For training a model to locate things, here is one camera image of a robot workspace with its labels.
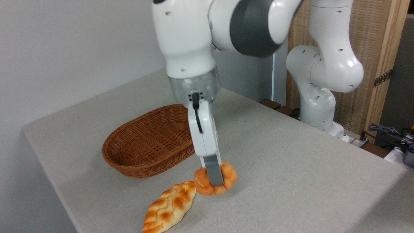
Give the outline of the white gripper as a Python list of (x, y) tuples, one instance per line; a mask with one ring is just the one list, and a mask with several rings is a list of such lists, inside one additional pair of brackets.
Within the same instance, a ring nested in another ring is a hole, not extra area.
[(206, 169), (211, 185), (213, 187), (223, 186), (222, 161), (211, 103), (200, 99), (197, 115), (192, 104), (189, 104), (188, 124), (195, 154), (200, 158), (202, 168)]

